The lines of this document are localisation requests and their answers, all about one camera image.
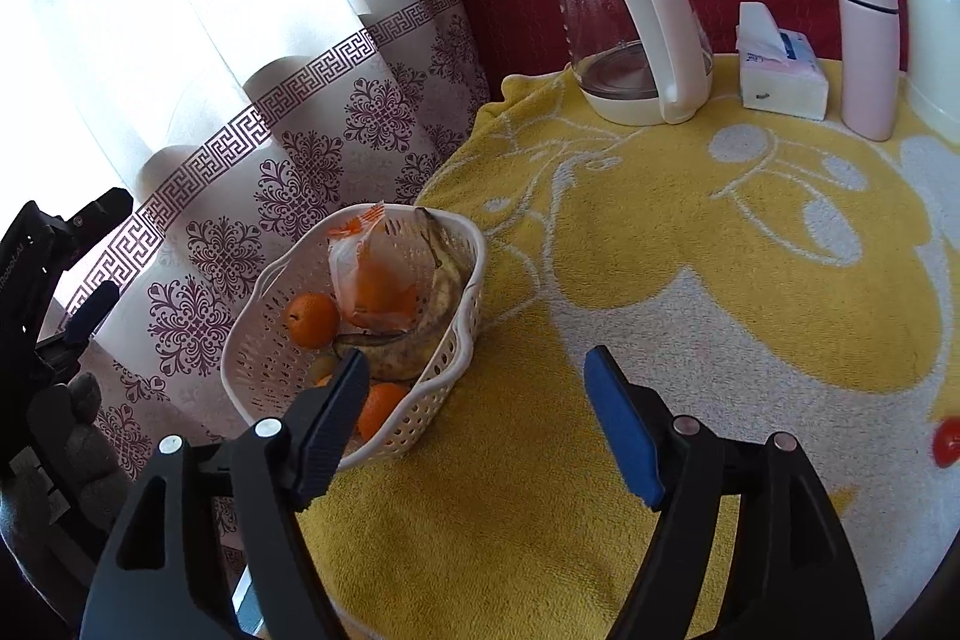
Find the yellow towel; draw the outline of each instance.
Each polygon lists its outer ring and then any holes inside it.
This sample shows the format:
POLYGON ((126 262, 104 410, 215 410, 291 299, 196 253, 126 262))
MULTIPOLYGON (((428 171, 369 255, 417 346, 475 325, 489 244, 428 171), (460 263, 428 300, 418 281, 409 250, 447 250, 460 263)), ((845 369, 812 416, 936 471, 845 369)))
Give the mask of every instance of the yellow towel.
MULTIPOLYGON (((599 342, 722 437, 796 432, 877 627, 915 597, 960 525, 960 467, 929 456, 960 413, 960 157, 905 106, 894 140, 857 138, 826 69, 822 124, 744 110, 727 57, 680 126, 607 124, 569 71, 508 78, 481 110, 421 196, 487 237, 472 365, 408 456, 337 477, 301 515, 358 624, 388 640, 606 636, 656 516, 584 397, 599 342)), ((716 619, 735 525, 731 500, 691 634, 716 619)))

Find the tissue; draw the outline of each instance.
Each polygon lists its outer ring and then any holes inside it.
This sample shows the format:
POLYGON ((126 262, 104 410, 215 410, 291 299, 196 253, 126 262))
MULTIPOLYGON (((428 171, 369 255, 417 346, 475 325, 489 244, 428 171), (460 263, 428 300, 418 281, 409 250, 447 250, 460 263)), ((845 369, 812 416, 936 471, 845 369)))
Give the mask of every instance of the tissue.
POLYGON ((824 119, 829 83, 813 47, 802 33, 777 28, 765 4, 741 2, 736 50, 745 107, 824 119))

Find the fruit basket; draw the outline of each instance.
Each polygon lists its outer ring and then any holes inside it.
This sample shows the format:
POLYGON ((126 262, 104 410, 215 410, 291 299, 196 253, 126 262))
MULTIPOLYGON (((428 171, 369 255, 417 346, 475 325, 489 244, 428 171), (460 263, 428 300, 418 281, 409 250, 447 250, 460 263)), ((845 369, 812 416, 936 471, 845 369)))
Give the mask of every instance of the fruit basket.
MULTIPOLYGON (((317 354, 291 342, 284 312, 290 301, 306 290, 333 295, 328 233, 370 207, 355 204, 320 220, 257 278, 250 301, 230 329, 220 362, 227 396, 248 424, 282 415, 294 396, 310 386, 307 370, 317 354)), ((421 237, 421 226, 414 220, 414 210, 404 204, 385 205, 385 228, 394 247, 414 269, 418 290, 429 290, 434 261, 421 237)), ((340 470, 413 447, 472 358, 487 244, 472 220, 443 210, 430 210, 430 214, 440 220, 445 240, 464 262, 469 261, 472 273, 453 321, 424 372, 370 440, 361 444, 354 437, 340 470)), ((355 330, 346 321, 342 326, 343 330, 355 330)))

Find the banana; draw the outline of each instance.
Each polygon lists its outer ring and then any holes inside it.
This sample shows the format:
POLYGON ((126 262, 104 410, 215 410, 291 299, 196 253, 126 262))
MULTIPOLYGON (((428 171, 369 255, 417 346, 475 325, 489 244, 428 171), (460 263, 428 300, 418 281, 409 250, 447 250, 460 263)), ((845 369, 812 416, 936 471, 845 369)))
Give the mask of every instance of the banana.
POLYGON ((352 347, 364 353, 375 380, 416 380, 421 376, 456 314, 469 280, 469 273, 443 241, 440 221, 422 207, 416 208, 415 214, 424 223, 424 239, 436 265, 424 314, 413 329, 401 335, 342 333, 333 341, 333 351, 340 357, 352 347))

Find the clear plastic bag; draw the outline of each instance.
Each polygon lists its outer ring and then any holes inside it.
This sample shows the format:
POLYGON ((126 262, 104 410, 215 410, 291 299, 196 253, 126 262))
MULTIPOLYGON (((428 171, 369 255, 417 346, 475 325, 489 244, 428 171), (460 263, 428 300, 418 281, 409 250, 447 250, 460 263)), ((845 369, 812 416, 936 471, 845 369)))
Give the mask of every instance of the clear plastic bag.
POLYGON ((344 319, 376 333, 416 320, 415 271, 385 232, 383 202, 328 234, 330 278, 344 319))

